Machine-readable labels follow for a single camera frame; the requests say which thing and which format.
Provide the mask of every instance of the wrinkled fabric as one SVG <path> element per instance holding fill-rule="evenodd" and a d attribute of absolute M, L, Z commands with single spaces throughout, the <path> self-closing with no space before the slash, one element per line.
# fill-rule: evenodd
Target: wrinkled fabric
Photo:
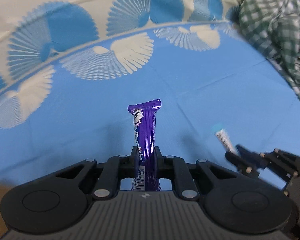
<path fill-rule="evenodd" d="M 244 0 L 240 30 L 300 99 L 300 0 Z"/>

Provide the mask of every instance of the metal rivet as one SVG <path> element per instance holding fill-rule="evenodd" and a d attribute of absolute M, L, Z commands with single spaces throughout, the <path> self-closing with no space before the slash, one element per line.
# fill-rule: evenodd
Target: metal rivet
<path fill-rule="evenodd" d="M 248 173 L 248 174 L 250 174 L 251 171 L 252 171 L 252 168 L 251 168 L 251 167 L 248 167 L 248 168 L 246 169 L 246 173 Z"/>
<path fill-rule="evenodd" d="M 94 194 L 97 196 L 97 197 L 108 197 L 110 195 L 110 191 L 107 190 L 107 189 L 97 189 Z"/>
<path fill-rule="evenodd" d="M 194 190 L 186 189 L 181 193 L 181 195 L 183 195 L 183 197 L 186 197 L 186 198 L 194 198 L 198 195 L 198 193 Z"/>

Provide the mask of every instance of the purple candy wrapper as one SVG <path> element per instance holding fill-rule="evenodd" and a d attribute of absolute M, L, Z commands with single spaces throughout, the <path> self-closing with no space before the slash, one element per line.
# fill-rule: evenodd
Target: purple candy wrapper
<path fill-rule="evenodd" d="M 155 113 L 160 109 L 160 99 L 128 106 L 134 116 L 134 133 L 139 153 L 137 178 L 133 180 L 132 190 L 160 191 L 156 178 L 156 161 L 153 154 L 155 141 Z"/>

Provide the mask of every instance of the white candy wrapper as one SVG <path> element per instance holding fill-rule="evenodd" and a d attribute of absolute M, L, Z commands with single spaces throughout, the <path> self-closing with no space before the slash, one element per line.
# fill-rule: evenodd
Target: white candy wrapper
<path fill-rule="evenodd" d="M 227 151 L 237 154 L 237 150 L 232 145 L 229 135 L 227 134 L 225 129 L 221 129 L 220 131 L 216 132 L 216 136 Z"/>

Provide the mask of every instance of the circular pad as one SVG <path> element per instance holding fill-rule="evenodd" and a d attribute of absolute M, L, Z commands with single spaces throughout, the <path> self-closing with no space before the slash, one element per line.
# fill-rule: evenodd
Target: circular pad
<path fill-rule="evenodd" d="M 86 195 L 76 183 L 53 178 L 13 188 L 2 198 L 0 212 L 8 228 L 49 234 L 78 222 L 87 207 Z"/>
<path fill-rule="evenodd" d="M 233 205 L 246 212 L 261 212 L 267 208 L 269 200 L 258 192 L 244 191 L 237 193 L 232 198 Z"/>
<path fill-rule="evenodd" d="M 30 211 L 45 212 L 58 206 L 60 197 L 52 191 L 38 190 L 26 195 L 22 202 Z"/>
<path fill-rule="evenodd" d="M 283 229 L 293 206 L 280 190 L 258 180 L 237 178 L 219 180 L 200 202 L 222 227 L 252 235 Z"/>

